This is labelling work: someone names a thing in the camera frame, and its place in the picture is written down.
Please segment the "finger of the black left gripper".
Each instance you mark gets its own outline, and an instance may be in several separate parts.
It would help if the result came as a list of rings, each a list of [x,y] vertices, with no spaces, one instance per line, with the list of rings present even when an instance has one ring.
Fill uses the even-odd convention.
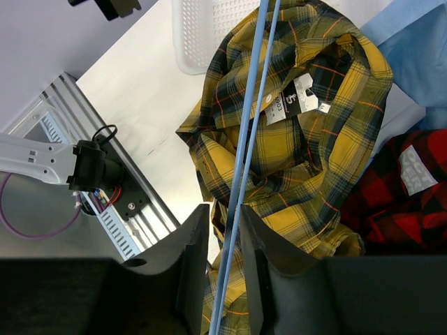
[[[94,0],[107,21],[132,15],[135,10],[141,10],[139,0]]]

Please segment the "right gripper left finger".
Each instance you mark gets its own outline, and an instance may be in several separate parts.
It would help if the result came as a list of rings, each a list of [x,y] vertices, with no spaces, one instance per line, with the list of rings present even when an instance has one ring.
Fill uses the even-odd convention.
[[[174,232],[124,263],[132,299],[123,334],[199,334],[210,207],[198,205]]]

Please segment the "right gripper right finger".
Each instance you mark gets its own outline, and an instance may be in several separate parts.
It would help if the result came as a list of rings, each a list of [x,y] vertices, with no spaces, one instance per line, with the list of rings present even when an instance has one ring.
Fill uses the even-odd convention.
[[[240,237],[252,334],[327,334],[323,261],[273,231],[247,205]]]

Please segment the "light blue wire hanger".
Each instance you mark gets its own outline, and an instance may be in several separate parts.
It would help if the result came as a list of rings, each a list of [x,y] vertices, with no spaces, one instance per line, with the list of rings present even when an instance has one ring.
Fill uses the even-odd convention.
[[[280,1],[275,1],[274,3],[273,18],[260,80],[257,80],[257,73],[259,67],[259,59],[261,56],[261,49],[263,46],[263,32],[267,19],[268,2],[261,1],[258,8],[258,18],[256,22],[254,42],[251,51],[246,92],[244,95],[244,104],[242,109],[242,120],[240,124],[240,134],[238,138],[237,153],[235,157],[234,175],[230,189],[226,231],[221,252],[221,264],[219,267],[217,290],[210,321],[210,334],[218,334],[221,324],[221,316],[224,309],[224,300],[230,277],[231,262],[233,259],[235,242],[239,230],[240,209],[246,191],[251,156],[254,148],[254,139],[256,137],[259,114],[261,112],[261,103],[263,102],[263,92],[267,79],[270,57],[272,54],[272,45],[278,20],[280,4]]]

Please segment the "yellow plaid shirt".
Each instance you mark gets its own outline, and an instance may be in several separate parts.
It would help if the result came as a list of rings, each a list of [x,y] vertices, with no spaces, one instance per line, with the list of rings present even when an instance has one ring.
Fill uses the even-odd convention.
[[[224,242],[258,12],[222,40],[203,93],[177,129],[211,222]],[[393,84],[378,47],[322,1],[270,1],[248,131],[255,134],[243,203],[305,253],[358,256],[340,209],[374,148]]]

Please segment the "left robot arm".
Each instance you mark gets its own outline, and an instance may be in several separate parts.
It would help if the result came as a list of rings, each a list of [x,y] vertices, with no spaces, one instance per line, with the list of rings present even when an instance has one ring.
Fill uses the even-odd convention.
[[[100,127],[91,140],[76,145],[43,143],[1,134],[1,170],[21,174],[47,184],[67,185],[72,191],[94,192],[119,186],[126,175],[121,163],[108,158],[103,146],[117,134],[117,127],[106,137]]]

